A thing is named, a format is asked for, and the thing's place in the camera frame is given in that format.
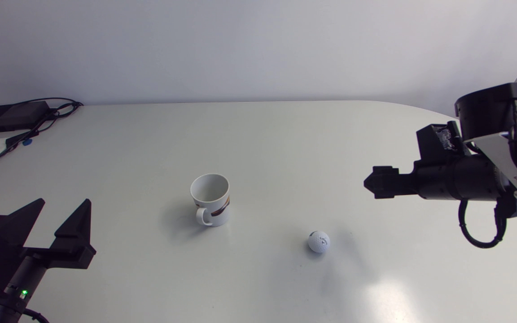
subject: tabletop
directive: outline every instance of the tabletop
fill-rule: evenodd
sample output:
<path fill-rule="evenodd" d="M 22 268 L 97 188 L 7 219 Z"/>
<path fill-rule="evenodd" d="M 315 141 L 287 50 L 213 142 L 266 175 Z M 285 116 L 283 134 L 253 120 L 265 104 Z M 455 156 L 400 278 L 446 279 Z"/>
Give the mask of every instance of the tabletop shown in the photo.
<path fill-rule="evenodd" d="M 92 201 L 91 265 L 48 270 L 29 308 L 52 323 L 515 322 L 517 218 L 478 249 L 457 201 L 363 187 L 375 165 L 410 172 L 415 132 L 450 119 L 371 101 L 84 106 L 0 160 L 0 214 L 47 202 L 27 247 Z M 232 218 L 201 227 L 189 186 L 212 172 Z M 468 208 L 474 237 L 494 236 L 493 208 Z"/>

